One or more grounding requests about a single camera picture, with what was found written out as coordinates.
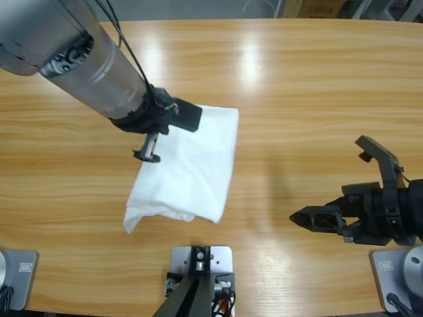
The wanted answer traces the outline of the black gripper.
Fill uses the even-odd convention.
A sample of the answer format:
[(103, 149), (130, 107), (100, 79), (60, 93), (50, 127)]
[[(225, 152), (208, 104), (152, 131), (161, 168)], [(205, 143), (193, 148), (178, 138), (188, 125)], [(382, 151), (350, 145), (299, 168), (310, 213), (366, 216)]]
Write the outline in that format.
[(133, 150), (134, 157), (143, 162), (157, 163), (161, 161), (154, 153), (159, 133), (169, 133), (169, 122), (166, 115), (173, 109), (175, 98), (165, 89), (150, 86), (143, 95), (139, 108), (131, 111), (125, 118), (111, 119), (113, 125), (125, 132), (145, 134), (145, 142), (140, 150)]
[[(422, 181), (394, 190), (379, 183), (342, 186), (343, 196), (329, 203), (306, 206), (289, 216), (311, 232), (343, 235), (346, 243), (385, 246), (391, 240), (414, 246), (422, 239)], [(358, 220), (346, 225), (343, 217)]]

